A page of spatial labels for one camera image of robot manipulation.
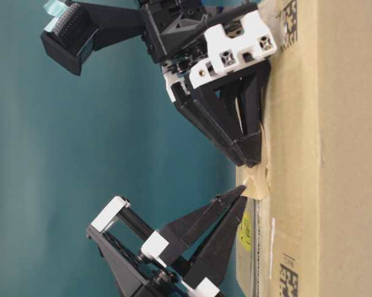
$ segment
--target brown cardboard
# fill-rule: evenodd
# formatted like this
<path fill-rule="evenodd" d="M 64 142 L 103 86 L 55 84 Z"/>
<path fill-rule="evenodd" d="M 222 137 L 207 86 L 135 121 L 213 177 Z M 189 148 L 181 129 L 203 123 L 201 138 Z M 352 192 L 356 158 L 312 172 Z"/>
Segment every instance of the brown cardboard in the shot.
<path fill-rule="evenodd" d="M 247 296 L 372 296 L 372 0 L 263 5 L 282 46 L 263 111 L 270 195 L 255 202 L 255 285 L 240 284 Z"/>

